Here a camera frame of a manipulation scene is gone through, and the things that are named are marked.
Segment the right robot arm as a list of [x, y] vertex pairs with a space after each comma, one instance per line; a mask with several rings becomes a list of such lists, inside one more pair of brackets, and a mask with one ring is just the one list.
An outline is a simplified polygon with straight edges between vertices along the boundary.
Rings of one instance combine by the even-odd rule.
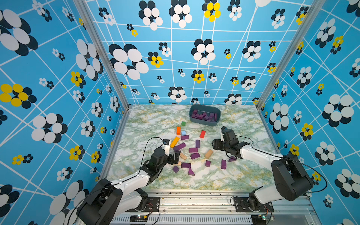
[[252, 161], [272, 172], [274, 182], [249, 193], [248, 206], [253, 211], [272, 201], [286, 199], [294, 201], [313, 188], [313, 183], [305, 168], [293, 154], [280, 155], [267, 151], [247, 148], [248, 142], [212, 141], [214, 150], [225, 151], [240, 159]]

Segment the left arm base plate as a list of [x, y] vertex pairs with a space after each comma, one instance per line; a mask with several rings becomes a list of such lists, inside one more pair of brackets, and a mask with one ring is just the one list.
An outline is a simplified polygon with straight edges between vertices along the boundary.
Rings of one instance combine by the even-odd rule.
[[137, 208], [129, 209], [127, 212], [159, 212], [160, 197], [150, 196], [142, 201]]

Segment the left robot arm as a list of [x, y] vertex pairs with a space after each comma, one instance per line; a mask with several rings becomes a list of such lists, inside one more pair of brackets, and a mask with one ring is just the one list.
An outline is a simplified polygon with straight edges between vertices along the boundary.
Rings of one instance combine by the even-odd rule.
[[148, 198], [142, 188], [154, 182], [167, 164], [179, 163], [181, 151], [173, 155], [169, 153], [169, 149], [169, 146], [156, 148], [151, 159], [126, 178], [100, 180], [76, 206], [76, 215], [86, 225], [108, 225], [115, 216], [128, 210], [142, 211]]

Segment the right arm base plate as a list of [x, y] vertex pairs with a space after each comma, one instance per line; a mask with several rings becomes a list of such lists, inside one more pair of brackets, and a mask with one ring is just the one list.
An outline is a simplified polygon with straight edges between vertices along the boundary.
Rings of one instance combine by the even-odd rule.
[[260, 204], [249, 197], [233, 196], [230, 204], [235, 207], [236, 212], [271, 213], [274, 212], [272, 202]]

